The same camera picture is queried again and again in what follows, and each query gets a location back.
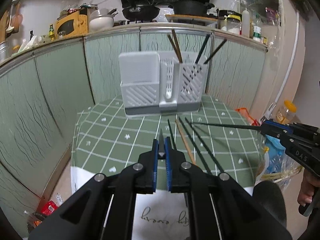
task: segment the cast iron pot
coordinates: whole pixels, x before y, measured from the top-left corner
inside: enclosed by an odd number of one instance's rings
[[[122,10],[123,16],[130,21],[152,21],[159,12],[160,9],[153,5],[136,5]]]
[[[192,0],[182,0],[177,1],[172,5],[169,5],[169,8],[173,8],[174,14],[182,15],[195,15],[195,16],[207,16],[207,10],[214,7],[212,3],[200,3]]]

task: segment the white pipe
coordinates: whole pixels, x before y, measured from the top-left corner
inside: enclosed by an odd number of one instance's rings
[[[280,98],[280,96],[282,94],[284,86],[285,86],[285,84],[286,84],[286,82],[288,80],[288,77],[289,77],[289,74],[290,74],[290,71],[291,71],[291,68],[292,68],[292,65],[293,65],[294,57],[296,56],[297,44],[298,44],[298,36],[299,36],[299,23],[300,23],[300,14],[299,14],[299,11],[297,10],[297,27],[296,27],[296,37],[295,37],[295,40],[294,40],[293,51],[292,51],[292,55],[291,55],[291,59],[290,59],[290,63],[289,63],[289,67],[288,67],[287,73],[285,74],[283,83],[282,83],[281,88],[279,90],[279,93],[278,93],[278,95],[276,97],[275,103],[278,103],[278,100],[279,100],[279,98]]]
[[[271,113],[272,113],[273,109],[275,109],[276,104],[278,103],[278,100],[283,92],[285,84],[287,83],[287,80],[288,80],[288,77],[289,77],[289,74],[290,74],[290,71],[292,68],[294,57],[296,56],[298,36],[299,36],[300,13],[298,10],[296,11],[296,15],[297,15],[296,36],[295,36],[295,40],[294,40],[293,50],[292,50],[292,54],[291,54],[290,63],[289,63],[288,69],[287,69],[287,73],[285,74],[284,80],[283,80],[282,85],[280,87],[280,90],[276,96],[275,101],[269,106],[269,108],[264,113],[263,117],[259,120],[260,123],[271,117]]]

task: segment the green wall panel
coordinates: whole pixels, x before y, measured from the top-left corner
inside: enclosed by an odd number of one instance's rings
[[[141,51],[172,51],[167,34],[171,33],[143,33],[141,32]],[[205,39],[203,35],[177,33],[179,47],[181,51],[199,52]],[[204,49],[203,55],[209,56],[211,47],[211,37]]]
[[[72,142],[77,112],[93,105],[83,44],[76,43],[36,56],[40,83],[67,144]]]
[[[214,49],[222,42],[214,40]],[[265,52],[227,41],[212,59],[208,94],[232,109],[250,109],[263,68]]]
[[[96,103],[121,95],[119,54],[139,51],[139,34],[114,35],[85,42],[85,53]]]
[[[38,196],[67,145],[54,123],[30,59],[0,78],[0,159]]]
[[[18,183],[0,165],[0,206],[13,228],[21,237],[28,236],[27,218],[23,213],[24,211],[30,213],[36,211],[38,202],[38,197]]]

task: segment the white bowl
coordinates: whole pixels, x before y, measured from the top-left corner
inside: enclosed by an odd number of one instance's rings
[[[113,17],[111,16],[98,17],[98,18],[92,19],[89,22],[89,30],[90,32],[105,31],[113,27],[113,24],[114,24],[114,20],[113,20]]]

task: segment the white container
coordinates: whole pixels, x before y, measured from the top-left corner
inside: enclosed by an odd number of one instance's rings
[[[194,65],[198,53],[181,55],[183,64],[173,51],[119,55],[120,86],[127,115],[199,109],[208,70],[203,64],[206,57],[202,56],[199,64]]]
[[[242,12],[241,35],[250,37],[250,12],[247,11],[247,8]]]

